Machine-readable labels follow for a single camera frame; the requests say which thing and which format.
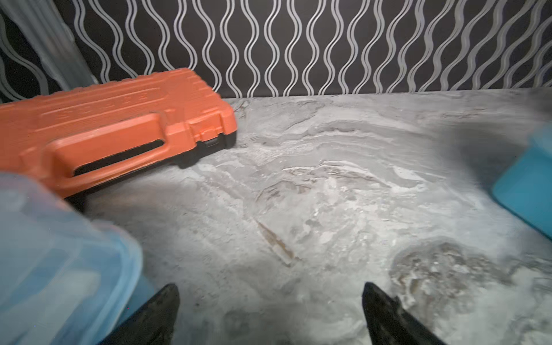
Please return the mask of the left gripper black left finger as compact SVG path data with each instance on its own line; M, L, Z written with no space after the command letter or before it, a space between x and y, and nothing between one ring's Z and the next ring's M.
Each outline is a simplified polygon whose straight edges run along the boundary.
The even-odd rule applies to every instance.
M179 306L178 287L167 284L99 344L171 344Z

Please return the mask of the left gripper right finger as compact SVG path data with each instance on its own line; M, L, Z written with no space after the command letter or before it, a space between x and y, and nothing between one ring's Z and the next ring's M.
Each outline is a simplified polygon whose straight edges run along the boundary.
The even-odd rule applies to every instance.
M446 344L374 283L365 283L362 307L372 344Z

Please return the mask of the light blue front toolbox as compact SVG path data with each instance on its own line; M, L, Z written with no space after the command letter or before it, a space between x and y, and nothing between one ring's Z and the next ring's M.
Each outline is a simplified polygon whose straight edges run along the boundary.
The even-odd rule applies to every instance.
M1 174L1 343L97 344L155 295L127 231Z

